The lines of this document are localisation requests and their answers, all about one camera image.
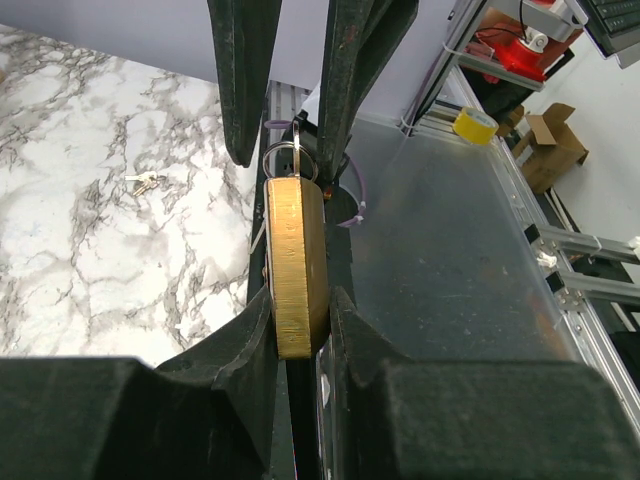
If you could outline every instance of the red device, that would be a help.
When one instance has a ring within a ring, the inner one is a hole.
[[[509,72],[522,75],[536,82],[544,82],[547,76],[538,64],[542,54],[534,52],[524,45],[518,38],[514,38],[509,45],[494,44],[496,57]]]

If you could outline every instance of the marble countertop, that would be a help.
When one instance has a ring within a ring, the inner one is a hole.
[[[157,365],[245,305],[255,160],[218,87],[0,28],[0,355]],[[125,175],[167,179],[139,197]]]

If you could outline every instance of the white wall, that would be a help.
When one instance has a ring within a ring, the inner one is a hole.
[[[418,18],[363,104],[399,118],[446,35],[455,0],[420,0]],[[329,0],[283,0],[275,80],[313,88],[320,78]],[[137,62],[215,81],[206,0],[0,0],[0,23]]]
[[[580,230],[627,241],[640,235],[640,64],[620,70],[584,34],[572,50],[576,58],[525,108],[541,113],[556,101],[576,107],[568,124],[590,153],[556,191]],[[640,284],[640,268],[628,270]]]
[[[0,23],[216,80],[206,0],[0,0]]]

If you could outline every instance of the tape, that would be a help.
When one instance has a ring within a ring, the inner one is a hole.
[[[486,145],[498,131],[498,122],[480,110],[465,107],[456,121],[453,131],[476,145]]]

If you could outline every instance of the padlock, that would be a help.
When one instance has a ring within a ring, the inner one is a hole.
[[[329,335],[320,188],[301,176],[265,182],[269,288],[282,359],[310,358]]]

